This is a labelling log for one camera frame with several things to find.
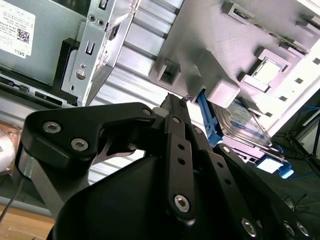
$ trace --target drive label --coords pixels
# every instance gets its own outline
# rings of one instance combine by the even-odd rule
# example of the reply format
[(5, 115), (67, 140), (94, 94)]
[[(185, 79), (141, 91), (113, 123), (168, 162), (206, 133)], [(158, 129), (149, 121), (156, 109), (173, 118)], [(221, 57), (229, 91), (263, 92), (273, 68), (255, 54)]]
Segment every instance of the drive label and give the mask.
[(20, 58), (31, 56), (36, 16), (0, 0), (0, 49)]

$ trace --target bolt head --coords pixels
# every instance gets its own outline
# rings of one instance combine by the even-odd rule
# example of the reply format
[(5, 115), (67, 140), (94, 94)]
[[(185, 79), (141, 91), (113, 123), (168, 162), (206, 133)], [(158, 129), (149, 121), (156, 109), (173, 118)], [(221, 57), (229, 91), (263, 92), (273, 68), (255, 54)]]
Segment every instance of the bolt head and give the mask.
[(175, 121), (177, 124), (180, 123), (180, 120), (179, 120), (178, 118), (176, 118), (175, 116), (174, 116), (172, 119), (173, 119), (173, 121)]
[(144, 108), (142, 111), (149, 116), (151, 115), (151, 111), (149, 111), (148, 109)]
[(201, 134), (201, 133), (202, 133), (201, 129), (198, 128), (198, 127), (195, 127), (194, 130), (195, 130), (198, 134)]
[(183, 213), (187, 213), (190, 210), (190, 204), (188, 200), (182, 195), (176, 195), (174, 197), (174, 203), (176, 207)]
[(49, 134), (56, 134), (61, 131), (61, 126), (54, 121), (47, 121), (43, 124), (43, 130)]
[(283, 223), (283, 225), (285, 226), (285, 229), (286, 229), (292, 236), (295, 236), (295, 235), (296, 235), (295, 231), (293, 230), (293, 228), (290, 226), (290, 224), (289, 224), (287, 221), (285, 221), (285, 222)]
[(230, 153), (230, 149), (229, 149), (229, 148), (227, 148), (226, 146), (223, 146), (223, 147), (222, 147), (222, 149), (223, 149), (227, 154), (229, 154), (229, 153)]
[(245, 218), (242, 218), (242, 221), (241, 221), (241, 224), (242, 224), (242, 227), (243, 229), (253, 238), (255, 238), (257, 236), (257, 231), (255, 229), (255, 226), (253, 226), (253, 224), (245, 219)]
[(306, 237), (309, 237), (309, 232), (307, 231), (307, 229), (300, 222), (297, 221), (296, 222), (296, 226), (298, 227), (300, 232), (302, 232)]
[(88, 143), (86, 140), (81, 138), (75, 138), (71, 141), (71, 146), (74, 150), (82, 152), (88, 149)]

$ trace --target metal slot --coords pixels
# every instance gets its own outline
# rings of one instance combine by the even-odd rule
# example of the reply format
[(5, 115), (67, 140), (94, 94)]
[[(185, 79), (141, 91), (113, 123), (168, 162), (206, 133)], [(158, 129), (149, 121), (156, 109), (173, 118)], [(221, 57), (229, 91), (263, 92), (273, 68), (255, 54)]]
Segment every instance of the metal slot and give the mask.
[(99, 8), (101, 10), (106, 10), (107, 9), (107, 5), (108, 5), (108, 0), (100, 0), (99, 2)]
[(313, 63), (315, 63), (315, 64), (317, 64), (317, 65), (320, 65), (320, 59), (316, 57), (316, 58), (313, 60)]
[(156, 80), (172, 86), (181, 75), (180, 65), (167, 59), (163, 59), (160, 63)]
[(48, 101), (48, 102), (50, 102), (50, 103), (56, 104), (56, 105), (58, 105), (58, 106), (62, 106), (62, 102), (61, 102), (61, 101), (59, 101), (59, 100), (57, 100), (57, 99), (54, 99), (53, 97), (44, 95), (44, 94), (42, 94), (42, 93), (40, 93), (40, 92), (38, 92), (38, 91), (36, 91), (36, 92), (34, 93), (34, 96), (35, 96), (35, 97), (38, 97), (38, 98), (40, 98), (40, 99), (46, 100), (46, 101)]
[(281, 100), (281, 101), (287, 101), (288, 100), (288, 98), (286, 98), (285, 96), (281, 96), (281, 97), (279, 97), (279, 99)]
[(236, 9), (236, 8), (233, 10), (233, 12), (234, 12), (235, 14), (237, 14), (239, 17), (243, 18), (243, 19), (246, 19), (246, 20), (247, 20), (247, 19), (250, 19), (249, 16), (247, 16), (245, 13), (240, 12), (240, 11), (239, 11), (238, 9)]
[(91, 56), (94, 52), (95, 45), (96, 44), (94, 42), (91, 43), (91, 41), (88, 41), (86, 44), (85, 53)]
[(114, 26), (111, 30), (111, 34), (110, 34), (110, 37), (109, 37), (109, 40), (112, 41), (113, 39), (116, 38), (118, 32), (119, 32), (119, 28), (120, 28), (120, 24), (117, 25), (117, 26)]
[(302, 84), (303, 80), (301, 78), (297, 78), (294, 80), (297, 84)]

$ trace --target blue plastic bracket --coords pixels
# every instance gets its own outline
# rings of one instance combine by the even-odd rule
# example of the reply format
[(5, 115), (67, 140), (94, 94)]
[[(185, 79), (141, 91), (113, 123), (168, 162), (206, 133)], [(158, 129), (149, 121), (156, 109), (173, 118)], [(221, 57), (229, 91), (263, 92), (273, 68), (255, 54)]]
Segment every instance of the blue plastic bracket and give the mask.
[(212, 115), (203, 91), (199, 94), (196, 100), (201, 109), (203, 123), (205, 126), (206, 134), (208, 136), (209, 144), (214, 148), (217, 144), (222, 143), (223, 141), (222, 137), (219, 136), (216, 131), (218, 120), (215, 116)]

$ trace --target small label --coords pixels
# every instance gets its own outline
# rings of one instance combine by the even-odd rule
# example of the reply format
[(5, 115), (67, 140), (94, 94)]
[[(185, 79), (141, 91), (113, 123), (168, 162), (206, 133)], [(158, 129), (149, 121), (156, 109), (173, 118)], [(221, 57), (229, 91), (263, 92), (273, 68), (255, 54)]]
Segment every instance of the small label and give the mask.
[(230, 116), (228, 116), (230, 123), (238, 129), (242, 129), (261, 139), (265, 139), (264, 133), (260, 126), (256, 123), (254, 117), (248, 110), (241, 106), (241, 103), (234, 101), (226, 109)]
[(31, 56), (36, 16), (0, 0), (0, 49), (23, 59)]

